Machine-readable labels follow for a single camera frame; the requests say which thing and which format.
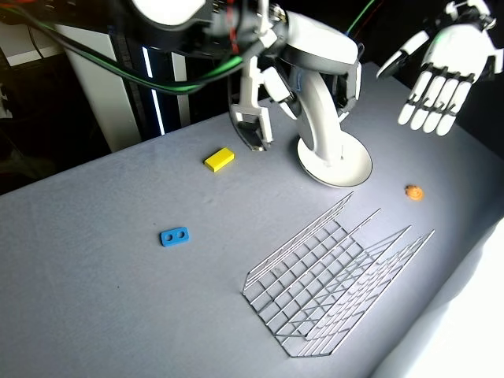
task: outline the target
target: wire mesh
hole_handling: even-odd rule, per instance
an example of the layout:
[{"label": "wire mesh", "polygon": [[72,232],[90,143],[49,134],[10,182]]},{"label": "wire mesh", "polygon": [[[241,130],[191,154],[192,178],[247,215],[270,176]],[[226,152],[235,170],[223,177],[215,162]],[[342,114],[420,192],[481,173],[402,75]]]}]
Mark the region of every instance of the wire mesh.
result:
[{"label": "wire mesh", "polygon": [[243,295],[292,357],[333,353],[434,231],[393,254],[411,226],[368,247],[335,219],[351,193],[252,269]]}]

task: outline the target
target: table surface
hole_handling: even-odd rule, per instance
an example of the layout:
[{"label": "table surface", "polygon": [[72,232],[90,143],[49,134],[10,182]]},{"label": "table surface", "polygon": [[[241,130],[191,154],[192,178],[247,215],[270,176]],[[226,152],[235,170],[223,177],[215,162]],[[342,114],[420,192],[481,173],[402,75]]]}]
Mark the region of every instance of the table surface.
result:
[{"label": "table surface", "polygon": [[[338,352],[289,358],[241,295],[246,273],[351,190],[301,168],[294,123],[273,106],[272,149],[249,151],[228,115],[0,197],[0,374],[4,377],[367,376],[458,262],[500,217],[504,163],[458,127],[446,137],[396,124],[408,89],[363,70],[344,129],[373,159],[339,216],[371,243],[435,229]],[[217,174],[202,163],[228,146]],[[421,185],[423,202],[404,195]],[[185,226],[189,243],[159,232]]]}]

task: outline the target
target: dark background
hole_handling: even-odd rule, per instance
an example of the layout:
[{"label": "dark background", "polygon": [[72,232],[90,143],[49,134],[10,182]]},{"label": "dark background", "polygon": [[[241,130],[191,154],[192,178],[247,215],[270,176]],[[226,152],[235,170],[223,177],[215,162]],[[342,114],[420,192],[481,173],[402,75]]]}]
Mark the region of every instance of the dark background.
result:
[{"label": "dark background", "polygon": [[[281,0],[278,3],[284,9],[303,13],[344,32],[367,1]],[[504,2],[487,3],[494,16],[504,22]],[[425,18],[441,13],[445,4],[435,0],[376,0],[350,33],[350,37],[365,44],[362,62],[383,64],[422,28]],[[497,24],[490,34],[497,47],[504,46],[502,25]],[[417,79],[424,51],[425,48],[419,50],[396,76],[408,87]],[[188,59],[188,77],[199,76],[215,64]],[[234,92],[238,90],[238,76],[233,80]],[[12,163],[13,158],[17,160],[11,164],[15,169],[0,170],[0,194],[109,153],[65,55],[12,69],[4,67],[0,69],[0,83],[8,87],[12,99],[9,106],[18,118],[0,120],[0,164]],[[193,122],[227,111],[226,81],[212,83],[193,94],[190,103]],[[504,158],[503,116],[504,75],[500,75],[494,81],[478,82],[472,88],[458,123]]]}]

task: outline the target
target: white robotic hand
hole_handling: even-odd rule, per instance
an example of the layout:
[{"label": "white robotic hand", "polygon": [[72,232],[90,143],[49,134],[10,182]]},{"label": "white robotic hand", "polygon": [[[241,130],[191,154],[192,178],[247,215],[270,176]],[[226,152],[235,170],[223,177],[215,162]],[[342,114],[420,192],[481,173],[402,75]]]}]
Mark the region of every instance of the white robotic hand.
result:
[{"label": "white robotic hand", "polygon": [[[458,9],[465,7],[464,13]],[[398,122],[413,130],[445,135],[451,129],[469,90],[486,70],[489,76],[502,71],[502,49],[496,50],[489,28],[495,18],[482,0],[461,4],[451,2],[445,8],[451,26],[442,28],[422,61],[422,72],[402,108]],[[429,40],[426,31],[406,42],[380,69],[377,77],[389,76],[420,46]]]}]

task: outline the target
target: blue block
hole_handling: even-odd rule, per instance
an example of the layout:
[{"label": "blue block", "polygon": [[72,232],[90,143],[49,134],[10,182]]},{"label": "blue block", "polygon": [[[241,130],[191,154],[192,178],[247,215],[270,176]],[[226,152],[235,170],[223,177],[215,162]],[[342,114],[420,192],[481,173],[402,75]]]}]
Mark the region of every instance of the blue block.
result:
[{"label": "blue block", "polygon": [[160,237],[163,246],[175,246],[189,241],[189,231],[185,227],[174,228],[173,230],[163,231]]}]

